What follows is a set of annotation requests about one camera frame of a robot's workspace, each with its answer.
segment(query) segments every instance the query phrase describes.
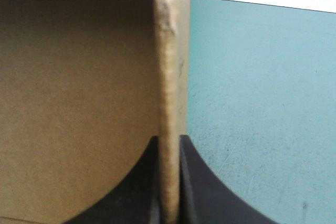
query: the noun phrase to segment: light blue surface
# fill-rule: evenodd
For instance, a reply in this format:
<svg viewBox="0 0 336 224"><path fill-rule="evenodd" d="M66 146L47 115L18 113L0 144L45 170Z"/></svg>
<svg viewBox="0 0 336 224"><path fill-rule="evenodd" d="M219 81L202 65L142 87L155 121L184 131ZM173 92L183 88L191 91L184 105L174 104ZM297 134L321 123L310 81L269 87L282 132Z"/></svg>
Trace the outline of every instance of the light blue surface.
<svg viewBox="0 0 336 224"><path fill-rule="evenodd" d="M192 0L187 131L283 224L336 223L336 14Z"/></svg>

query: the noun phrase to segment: brown cardboard surface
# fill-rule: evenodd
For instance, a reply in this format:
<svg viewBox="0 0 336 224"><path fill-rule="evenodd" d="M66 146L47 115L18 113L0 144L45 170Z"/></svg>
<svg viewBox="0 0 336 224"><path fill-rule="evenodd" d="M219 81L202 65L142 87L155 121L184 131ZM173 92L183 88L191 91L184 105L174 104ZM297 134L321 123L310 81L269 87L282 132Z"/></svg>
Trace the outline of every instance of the brown cardboard surface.
<svg viewBox="0 0 336 224"><path fill-rule="evenodd" d="M154 0L160 66L160 190L165 223L178 222L180 134L185 133L190 0Z"/></svg>
<svg viewBox="0 0 336 224"><path fill-rule="evenodd" d="M45 223L0 217L0 224L45 224Z"/></svg>
<svg viewBox="0 0 336 224"><path fill-rule="evenodd" d="M158 134L152 3L0 0L0 10L0 216L60 223Z"/></svg>

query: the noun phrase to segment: corrugated cardboard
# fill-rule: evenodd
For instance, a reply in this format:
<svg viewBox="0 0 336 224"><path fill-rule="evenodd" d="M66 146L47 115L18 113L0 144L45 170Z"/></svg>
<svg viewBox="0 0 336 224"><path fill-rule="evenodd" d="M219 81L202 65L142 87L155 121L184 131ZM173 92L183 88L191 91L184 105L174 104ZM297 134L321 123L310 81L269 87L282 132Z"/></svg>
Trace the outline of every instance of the corrugated cardboard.
<svg viewBox="0 0 336 224"><path fill-rule="evenodd" d="M60 223L80 213L120 182L159 129L178 167L188 0L168 9L177 16L156 12L156 20L170 20L176 33L166 44L156 23L158 57L152 0L0 0L0 223ZM163 98L166 85L175 87L172 100ZM172 223L179 183L168 180Z"/></svg>

